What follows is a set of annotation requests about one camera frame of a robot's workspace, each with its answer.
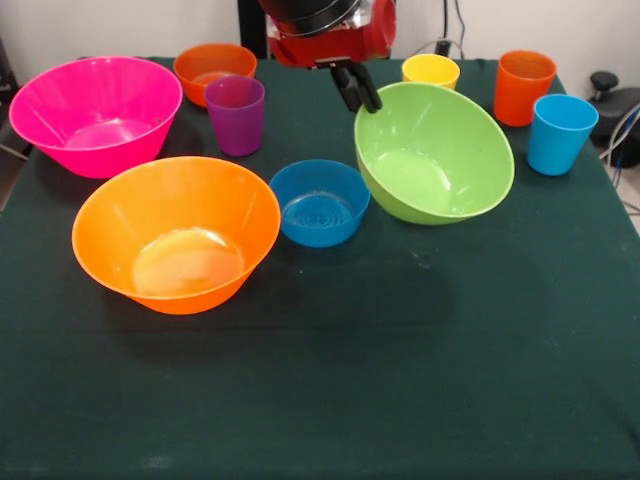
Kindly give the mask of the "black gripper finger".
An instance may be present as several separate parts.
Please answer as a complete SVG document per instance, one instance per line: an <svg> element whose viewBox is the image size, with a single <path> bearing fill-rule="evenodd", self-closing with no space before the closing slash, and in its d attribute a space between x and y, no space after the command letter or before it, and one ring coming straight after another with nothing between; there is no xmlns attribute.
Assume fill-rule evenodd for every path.
<svg viewBox="0 0 640 480"><path fill-rule="evenodd" d="M356 85L356 110L364 106L368 112L379 111L382 108L382 100L366 66L352 63L349 70Z"/></svg>
<svg viewBox="0 0 640 480"><path fill-rule="evenodd" d="M333 64L330 67L330 73L348 110L357 112L361 106L359 83L352 73L351 65Z"/></svg>

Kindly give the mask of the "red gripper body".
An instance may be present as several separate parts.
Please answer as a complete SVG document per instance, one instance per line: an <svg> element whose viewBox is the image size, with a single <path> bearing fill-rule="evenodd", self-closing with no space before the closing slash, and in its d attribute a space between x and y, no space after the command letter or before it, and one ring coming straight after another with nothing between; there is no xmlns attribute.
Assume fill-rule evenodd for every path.
<svg viewBox="0 0 640 480"><path fill-rule="evenodd" d="M296 1L297 19L265 16L270 52L283 65L323 68L386 58L396 36L393 1Z"/></svg>

